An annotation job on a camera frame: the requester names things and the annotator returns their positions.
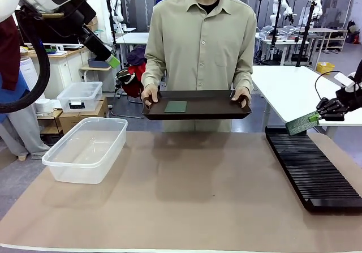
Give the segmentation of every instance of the shirt collar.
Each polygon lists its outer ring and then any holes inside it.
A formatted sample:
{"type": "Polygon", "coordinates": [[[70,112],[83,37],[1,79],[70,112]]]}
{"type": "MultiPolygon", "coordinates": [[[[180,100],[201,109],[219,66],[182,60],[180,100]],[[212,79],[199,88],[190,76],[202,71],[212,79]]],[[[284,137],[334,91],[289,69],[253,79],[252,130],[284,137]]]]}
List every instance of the shirt collar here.
{"type": "MultiPolygon", "coordinates": [[[[218,7],[227,12],[228,14],[231,14],[230,1],[231,0],[220,0],[218,7]]],[[[193,5],[198,5],[197,0],[185,0],[185,3],[186,11],[188,11],[193,5]]]]}

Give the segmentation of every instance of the white cabinet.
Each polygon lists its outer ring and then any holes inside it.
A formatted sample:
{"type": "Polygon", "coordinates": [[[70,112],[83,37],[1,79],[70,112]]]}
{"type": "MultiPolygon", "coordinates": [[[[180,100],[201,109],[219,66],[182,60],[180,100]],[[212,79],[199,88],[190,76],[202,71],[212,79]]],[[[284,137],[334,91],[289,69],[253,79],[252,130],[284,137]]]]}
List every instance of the white cabinet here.
{"type": "MultiPolygon", "coordinates": [[[[30,53],[35,69],[39,75],[39,61],[34,53],[30,53]]],[[[63,56],[49,56],[50,79],[45,89],[46,98],[55,99],[73,82],[82,82],[82,73],[79,68],[88,66],[91,53],[88,49],[68,52],[63,56]]]]}

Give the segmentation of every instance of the black tray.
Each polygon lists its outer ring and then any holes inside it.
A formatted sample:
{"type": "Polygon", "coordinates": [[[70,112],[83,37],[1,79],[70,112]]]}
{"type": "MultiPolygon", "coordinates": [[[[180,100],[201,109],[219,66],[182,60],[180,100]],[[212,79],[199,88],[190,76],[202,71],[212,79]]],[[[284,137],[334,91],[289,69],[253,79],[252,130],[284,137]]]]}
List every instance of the black tray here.
{"type": "Polygon", "coordinates": [[[145,98],[142,114],[150,120],[219,120],[243,119],[251,114],[248,105],[242,108],[239,101],[231,101],[235,91],[163,91],[158,93],[158,102],[146,106],[145,98]],[[186,101],[185,113],[165,113],[167,103],[170,101],[186,101]]]}
{"type": "Polygon", "coordinates": [[[362,213],[362,198],[306,133],[265,129],[266,138],[304,208],[312,213],[362,213]]]}

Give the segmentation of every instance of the beige table mat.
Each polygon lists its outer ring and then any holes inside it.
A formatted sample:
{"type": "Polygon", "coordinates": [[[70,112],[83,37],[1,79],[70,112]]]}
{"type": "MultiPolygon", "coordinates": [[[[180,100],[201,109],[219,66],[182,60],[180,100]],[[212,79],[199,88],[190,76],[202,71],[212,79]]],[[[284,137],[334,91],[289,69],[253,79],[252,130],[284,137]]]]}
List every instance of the beige table mat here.
{"type": "MultiPolygon", "coordinates": [[[[311,138],[362,194],[361,169],[329,138],[311,138]]],[[[129,132],[100,185],[44,170],[0,222],[0,243],[345,252],[362,250],[362,216],[309,214],[263,134],[129,132]]]]}

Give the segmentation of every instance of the button-up shirt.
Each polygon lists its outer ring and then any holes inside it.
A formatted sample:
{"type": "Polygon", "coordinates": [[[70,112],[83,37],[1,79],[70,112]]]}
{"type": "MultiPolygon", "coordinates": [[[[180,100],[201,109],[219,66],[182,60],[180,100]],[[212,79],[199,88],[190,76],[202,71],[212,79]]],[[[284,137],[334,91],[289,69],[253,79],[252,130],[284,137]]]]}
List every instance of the button-up shirt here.
{"type": "MultiPolygon", "coordinates": [[[[142,83],[158,86],[167,71],[167,90],[223,90],[233,84],[251,91],[255,31],[254,11],[239,0],[220,0],[210,14],[197,0],[164,0],[153,10],[142,83]]],[[[173,128],[230,130],[206,123],[173,128]]]]}

